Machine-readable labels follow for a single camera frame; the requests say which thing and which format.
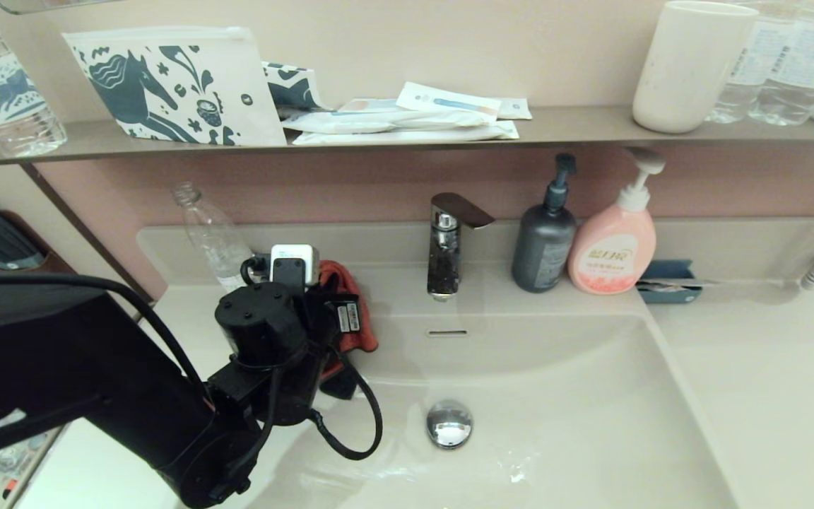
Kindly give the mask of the white wipes pack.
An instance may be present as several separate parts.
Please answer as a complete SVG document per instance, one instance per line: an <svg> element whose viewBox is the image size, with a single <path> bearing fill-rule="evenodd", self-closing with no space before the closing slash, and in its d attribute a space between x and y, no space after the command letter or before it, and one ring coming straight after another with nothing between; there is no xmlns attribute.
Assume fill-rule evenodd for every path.
<svg viewBox="0 0 814 509"><path fill-rule="evenodd" d="M285 129L314 134L374 134L393 130L448 130L494 125L495 120L462 110L448 112L310 112L282 120Z"/></svg>

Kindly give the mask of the clear water bottle white label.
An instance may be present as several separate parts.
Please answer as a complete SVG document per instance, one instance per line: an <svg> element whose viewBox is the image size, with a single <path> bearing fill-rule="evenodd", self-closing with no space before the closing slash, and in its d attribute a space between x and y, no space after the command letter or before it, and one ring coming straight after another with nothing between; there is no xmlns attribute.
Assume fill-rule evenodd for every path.
<svg viewBox="0 0 814 509"><path fill-rule="evenodd" d="M797 0L791 31L748 116L765 124L802 125L814 110L814 0Z"/></svg>
<svg viewBox="0 0 814 509"><path fill-rule="evenodd" d="M739 122L748 116L794 29L800 0L722 0L757 10L760 15L744 43L726 87L705 120Z"/></svg>

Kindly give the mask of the empty clear plastic bottle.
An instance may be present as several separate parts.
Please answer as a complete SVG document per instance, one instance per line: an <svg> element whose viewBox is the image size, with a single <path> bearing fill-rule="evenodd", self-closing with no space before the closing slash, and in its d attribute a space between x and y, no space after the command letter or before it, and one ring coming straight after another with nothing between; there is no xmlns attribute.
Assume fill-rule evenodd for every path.
<svg viewBox="0 0 814 509"><path fill-rule="evenodd" d="M246 245L235 223L190 181L175 185L172 198L181 207L185 233L191 245L206 258L224 292L232 293L245 287L240 267L252 258L253 251Z"/></svg>

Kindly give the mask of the orange cleaning cloth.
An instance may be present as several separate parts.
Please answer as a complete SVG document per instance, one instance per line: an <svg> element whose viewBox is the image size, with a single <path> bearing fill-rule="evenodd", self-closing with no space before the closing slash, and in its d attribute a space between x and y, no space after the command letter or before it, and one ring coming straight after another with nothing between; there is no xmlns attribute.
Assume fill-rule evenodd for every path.
<svg viewBox="0 0 814 509"><path fill-rule="evenodd" d="M339 338L335 339L333 345L336 352L348 355L355 350L375 351L379 344L372 331L370 310L351 271L335 261L322 260L319 264L319 284L322 289L333 293L335 297L355 303L356 306L356 310L348 306L345 306L345 309L348 311L346 316L355 317L358 328L342 332ZM357 389L358 381L355 375L347 373L343 362L336 354L331 354L322 374L320 390L330 397L349 400Z"/></svg>

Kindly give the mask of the white sachet blue stripe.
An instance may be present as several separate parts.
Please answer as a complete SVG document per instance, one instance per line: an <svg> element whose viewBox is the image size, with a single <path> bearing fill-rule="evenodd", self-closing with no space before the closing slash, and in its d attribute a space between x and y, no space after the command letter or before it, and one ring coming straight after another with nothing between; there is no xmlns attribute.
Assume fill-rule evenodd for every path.
<svg viewBox="0 0 814 509"><path fill-rule="evenodd" d="M405 83L395 105L414 112L461 112L483 120L484 124L497 122L502 101L474 95L455 93L419 83Z"/></svg>

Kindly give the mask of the thin white stick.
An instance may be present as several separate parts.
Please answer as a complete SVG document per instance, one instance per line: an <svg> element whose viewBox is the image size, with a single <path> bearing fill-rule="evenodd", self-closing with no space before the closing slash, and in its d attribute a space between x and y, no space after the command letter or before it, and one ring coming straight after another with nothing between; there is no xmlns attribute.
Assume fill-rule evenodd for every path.
<svg viewBox="0 0 814 509"><path fill-rule="evenodd" d="M720 284L720 281L706 279L654 278L640 279L636 283L636 288L646 292L675 293L701 291L703 288Z"/></svg>

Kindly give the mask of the white sink basin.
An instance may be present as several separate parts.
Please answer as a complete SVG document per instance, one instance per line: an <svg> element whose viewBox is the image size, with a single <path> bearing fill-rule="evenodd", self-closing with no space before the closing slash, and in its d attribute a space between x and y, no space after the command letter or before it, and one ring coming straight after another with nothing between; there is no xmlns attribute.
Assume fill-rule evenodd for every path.
<svg viewBox="0 0 814 509"><path fill-rule="evenodd" d="M374 320L353 363L384 435L368 460L310 423L273 432L244 509L738 509L650 326L636 315ZM432 404L471 410L439 449Z"/></svg>

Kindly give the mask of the dark grey pump bottle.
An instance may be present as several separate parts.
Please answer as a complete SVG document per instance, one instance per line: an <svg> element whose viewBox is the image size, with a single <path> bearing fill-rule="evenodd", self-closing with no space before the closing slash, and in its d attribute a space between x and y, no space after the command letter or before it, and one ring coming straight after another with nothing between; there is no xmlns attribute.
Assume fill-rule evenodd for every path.
<svg viewBox="0 0 814 509"><path fill-rule="evenodd" d="M559 283L577 232L577 219L566 209L568 177L577 172L574 155L555 156L556 175L540 205L521 218L511 273L518 287L529 293L545 293Z"/></svg>

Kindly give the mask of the chrome drain stopper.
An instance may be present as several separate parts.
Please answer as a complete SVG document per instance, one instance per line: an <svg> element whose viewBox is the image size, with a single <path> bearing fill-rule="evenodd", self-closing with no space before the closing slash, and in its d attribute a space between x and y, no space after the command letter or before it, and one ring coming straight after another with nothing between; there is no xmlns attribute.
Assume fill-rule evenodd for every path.
<svg viewBox="0 0 814 509"><path fill-rule="evenodd" d="M444 399L432 404L427 411L425 425L427 436L435 447L458 449L472 437L473 416L463 403Z"/></svg>

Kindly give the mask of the pink pump soap bottle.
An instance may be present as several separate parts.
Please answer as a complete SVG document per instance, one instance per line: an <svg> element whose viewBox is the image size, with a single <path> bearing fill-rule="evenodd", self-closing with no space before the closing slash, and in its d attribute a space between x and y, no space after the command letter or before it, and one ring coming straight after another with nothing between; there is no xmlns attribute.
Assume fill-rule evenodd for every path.
<svg viewBox="0 0 814 509"><path fill-rule="evenodd" d="M645 148L626 148L637 178L613 203L577 229L567 261L574 286L598 296L626 293L645 273L656 251L656 229L647 210L647 178L660 174L666 159Z"/></svg>

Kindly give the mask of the chrome sink faucet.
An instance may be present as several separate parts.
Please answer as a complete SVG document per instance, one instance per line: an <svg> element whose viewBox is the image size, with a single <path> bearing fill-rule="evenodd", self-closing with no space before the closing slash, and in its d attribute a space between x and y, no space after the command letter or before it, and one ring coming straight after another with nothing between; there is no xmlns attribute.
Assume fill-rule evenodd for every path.
<svg viewBox="0 0 814 509"><path fill-rule="evenodd" d="M430 208L427 294L436 302L448 302L461 285L462 228L487 228L495 217L454 192L436 194Z"/></svg>

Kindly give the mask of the shrink-wrapped water bottle pack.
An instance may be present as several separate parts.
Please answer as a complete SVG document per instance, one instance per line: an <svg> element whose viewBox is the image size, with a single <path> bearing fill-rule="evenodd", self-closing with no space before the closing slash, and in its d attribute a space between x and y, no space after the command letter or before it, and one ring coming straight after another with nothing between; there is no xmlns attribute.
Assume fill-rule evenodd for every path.
<svg viewBox="0 0 814 509"><path fill-rule="evenodd" d="M8 500L17 491L22 476L31 468L37 457L42 457L51 447L56 438L61 435L62 427L57 426L30 438L17 445L10 445L0 449L0 482L3 484L1 495Z"/></svg>

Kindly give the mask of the brown hair dryer holder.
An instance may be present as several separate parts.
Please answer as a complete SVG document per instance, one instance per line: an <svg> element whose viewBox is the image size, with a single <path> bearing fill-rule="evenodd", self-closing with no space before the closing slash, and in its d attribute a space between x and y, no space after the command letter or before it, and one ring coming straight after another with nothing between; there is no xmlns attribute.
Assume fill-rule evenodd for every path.
<svg viewBox="0 0 814 509"><path fill-rule="evenodd" d="M22 216L17 215L12 211L0 210L0 215L9 223L12 223L14 228L19 229L23 235L31 241L36 248L41 251L45 257L39 267L23 268L23 269L1 269L2 274L32 274L32 273L46 273L46 274L76 274L76 271L70 264L64 261L59 256L58 252L49 246L49 243L39 235L32 226L23 219Z"/></svg>

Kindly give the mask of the wall mirror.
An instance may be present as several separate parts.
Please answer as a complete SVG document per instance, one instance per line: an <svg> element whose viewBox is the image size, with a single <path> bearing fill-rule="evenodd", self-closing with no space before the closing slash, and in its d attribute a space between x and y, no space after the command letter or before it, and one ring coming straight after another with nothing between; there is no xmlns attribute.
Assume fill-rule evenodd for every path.
<svg viewBox="0 0 814 509"><path fill-rule="evenodd" d="M97 6L125 0L0 0L0 9L14 16L58 11L82 6Z"/></svg>

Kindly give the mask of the white pouch blue horse print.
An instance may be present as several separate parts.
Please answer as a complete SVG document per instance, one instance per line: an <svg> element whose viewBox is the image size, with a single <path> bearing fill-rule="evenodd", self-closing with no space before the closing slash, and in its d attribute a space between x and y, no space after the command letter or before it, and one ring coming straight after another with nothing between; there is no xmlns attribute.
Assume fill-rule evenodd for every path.
<svg viewBox="0 0 814 509"><path fill-rule="evenodd" d="M226 147L287 141L245 27L64 33L82 74L127 136Z"/></svg>

